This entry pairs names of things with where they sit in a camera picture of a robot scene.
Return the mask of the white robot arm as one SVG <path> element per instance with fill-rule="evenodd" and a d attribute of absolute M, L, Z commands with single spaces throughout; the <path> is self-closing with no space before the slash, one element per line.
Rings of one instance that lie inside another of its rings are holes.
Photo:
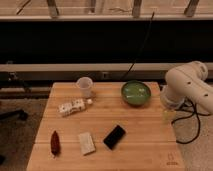
<path fill-rule="evenodd" d="M 213 114 L 213 87 L 205 82 L 207 76 L 208 68 L 200 61 L 171 68 L 160 92 L 162 105 L 169 110 L 178 109 L 188 98 Z"/>

